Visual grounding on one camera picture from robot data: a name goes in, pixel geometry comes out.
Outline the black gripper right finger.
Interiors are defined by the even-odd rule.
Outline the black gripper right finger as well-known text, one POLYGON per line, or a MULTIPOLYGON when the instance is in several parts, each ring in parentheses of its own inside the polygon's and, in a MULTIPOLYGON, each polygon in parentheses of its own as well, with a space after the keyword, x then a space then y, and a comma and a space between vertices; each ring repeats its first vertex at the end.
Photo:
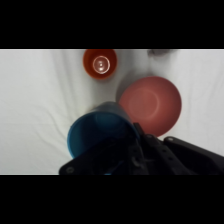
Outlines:
POLYGON ((159 140, 146 134, 138 123, 134 127, 150 174, 224 175, 224 156, 173 136, 159 140))

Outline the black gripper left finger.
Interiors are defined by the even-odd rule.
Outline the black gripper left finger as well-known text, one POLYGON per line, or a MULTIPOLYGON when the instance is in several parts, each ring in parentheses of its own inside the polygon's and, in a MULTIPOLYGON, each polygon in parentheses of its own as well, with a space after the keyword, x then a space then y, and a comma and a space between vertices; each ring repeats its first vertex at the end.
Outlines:
POLYGON ((59 169, 60 175, 146 175, 147 166, 136 138, 106 139, 59 169))

